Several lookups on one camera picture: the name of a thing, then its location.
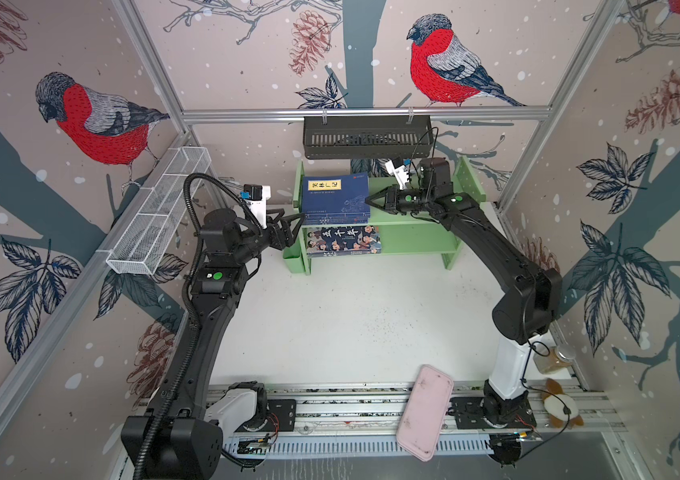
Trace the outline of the blue book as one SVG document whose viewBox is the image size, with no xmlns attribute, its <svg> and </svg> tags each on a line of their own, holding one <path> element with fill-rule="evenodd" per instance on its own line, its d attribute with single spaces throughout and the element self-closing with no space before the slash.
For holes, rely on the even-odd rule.
<svg viewBox="0 0 680 480">
<path fill-rule="evenodd" d="M 369 196 L 367 173 L 304 177 L 300 211 L 313 215 L 371 214 L 365 199 Z"/>
<path fill-rule="evenodd" d="M 353 215 L 305 215 L 305 225 L 353 225 L 353 224 L 367 224 L 369 221 L 369 214 L 353 214 Z"/>
</svg>

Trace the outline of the colourful illustrated thick book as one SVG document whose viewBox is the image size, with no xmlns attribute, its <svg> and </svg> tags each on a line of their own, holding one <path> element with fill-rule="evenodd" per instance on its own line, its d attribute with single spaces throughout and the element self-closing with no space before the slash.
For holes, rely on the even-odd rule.
<svg viewBox="0 0 680 480">
<path fill-rule="evenodd" d="M 310 228 L 306 233 L 309 257 L 381 254 L 380 231 L 373 225 Z"/>
</svg>

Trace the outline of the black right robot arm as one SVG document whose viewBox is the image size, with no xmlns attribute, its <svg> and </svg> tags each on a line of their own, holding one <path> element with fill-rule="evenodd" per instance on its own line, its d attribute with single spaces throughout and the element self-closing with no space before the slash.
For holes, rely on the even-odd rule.
<svg viewBox="0 0 680 480">
<path fill-rule="evenodd" d="M 531 261 L 492 224 L 474 197 L 455 189 L 446 159 L 421 161 L 416 184 L 410 181 L 409 162 L 395 158 L 385 168 L 396 184 L 369 195 L 365 203 L 439 224 L 470 247 L 503 291 L 492 320 L 504 340 L 484 385 L 482 410 L 488 425 L 504 427 L 528 407 L 526 373 L 532 347 L 558 318 L 562 277 L 556 269 L 545 270 Z"/>
</svg>

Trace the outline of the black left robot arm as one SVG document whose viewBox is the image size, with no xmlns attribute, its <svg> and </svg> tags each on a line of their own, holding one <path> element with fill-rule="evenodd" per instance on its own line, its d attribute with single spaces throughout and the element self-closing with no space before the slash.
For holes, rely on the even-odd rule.
<svg viewBox="0 0 680 480">
<path fill-rule="evenodd" d="M 228 451 L 225 441 L 246 424 L 267 424 L 264 385 L 236 383 L 209 405 L 209 380 L 226 329 L 254 276 L 248 263 L 260 262 L 267 249 L 292 247 L 304 221 L 301 214 L 267 209 L 260 185 L 247 184 L 236 194 L 209 174 L 189 175 L 182 195 L 196 237 L 181 290 L 188 319 L 146 411 L 128 417 L 121 431 L 136 479 L 210 479 L 221 459 L 242 471 L 260 466 Z"/>
</svg>

